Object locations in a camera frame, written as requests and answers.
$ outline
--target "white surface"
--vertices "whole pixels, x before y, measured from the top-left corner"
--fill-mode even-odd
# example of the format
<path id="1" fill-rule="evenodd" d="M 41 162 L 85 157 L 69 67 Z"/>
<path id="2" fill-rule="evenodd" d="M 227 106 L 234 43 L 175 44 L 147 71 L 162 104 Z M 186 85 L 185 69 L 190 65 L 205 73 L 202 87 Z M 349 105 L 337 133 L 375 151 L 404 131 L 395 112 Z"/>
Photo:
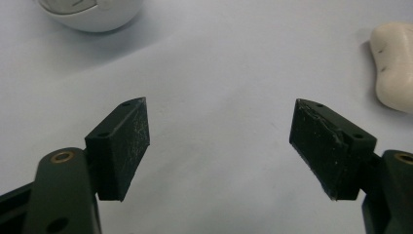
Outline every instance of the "white surface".
<path id="1" fill-rule="evenodd" d="M 294 101 L 321 102 L 413 151 L 412 115 L 375 98 L 367 41 L 410 0 L 148 0 L 125 27 L 81 33 L 31 1 L 0 4 L 0 193 L 53 150 L 84 147 L 115 106 L 147 97 L 151 143 L 106 234 L 363 233 L 288 143 Z"/>
<path id="2" fill-rule="evenodd" d="M 413 114 L 413 24 L 380 25 L 373 30 L 370 45 L 377 68 L 377 98 Z"/>

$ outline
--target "white ceramic object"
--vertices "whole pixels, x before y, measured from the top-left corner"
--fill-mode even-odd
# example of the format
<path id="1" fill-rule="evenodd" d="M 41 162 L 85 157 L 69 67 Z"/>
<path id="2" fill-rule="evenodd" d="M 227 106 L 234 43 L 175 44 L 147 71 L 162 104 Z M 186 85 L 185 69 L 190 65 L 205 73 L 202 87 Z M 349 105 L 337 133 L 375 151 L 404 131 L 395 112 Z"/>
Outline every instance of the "white ceramic object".
<path id="1" fill-rule="evenodd" d="M 378 99 L 413 113 L 413 24 L 390 22 L 376 27 L 370 48 L 377 67 Z"/>
<path id="2" fill-rule="evenodd" d="M 53 19 L 78 30 L 103 32 L 130 21 L 143 0 L 38 0 Z"/>

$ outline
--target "screw hole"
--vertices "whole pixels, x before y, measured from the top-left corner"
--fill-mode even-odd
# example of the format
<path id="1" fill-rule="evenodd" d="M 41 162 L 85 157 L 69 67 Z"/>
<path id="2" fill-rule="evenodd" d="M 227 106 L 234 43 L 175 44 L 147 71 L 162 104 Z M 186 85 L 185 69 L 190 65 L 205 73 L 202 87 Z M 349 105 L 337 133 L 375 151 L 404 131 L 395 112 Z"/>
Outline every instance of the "screw hole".
<path id="1" fill-rule="evenodd" d="M 110 134 L 109 133 L 102 133 L 97 135 L 98 137 L 108 137 Z"/>
<path id="2" fill-rule="evenodd" d="M 75 154 L 71 151 L 62 151 L 52 156 L 51 161 L 54 164 L 64 163 L 71 160 L 74 156 Z"/>
<path id="3" fill-rule="evenodd" d="M 52 221 L 51 223 L 49 223 L 46 231 L 48 233 L 58 233 L 62 231 L 67 226 L 68 223 L 69 223 L 69 219 L 67 219 L 66 217 L 58 218 Z"/>
<path id="4" fill-rule="evenodd" d="M 395 158 L 400 160 L 403 163 L 413 165 L 413 155 L 404 154 L 404 153 L 397 153 L 395 154 Z"/>

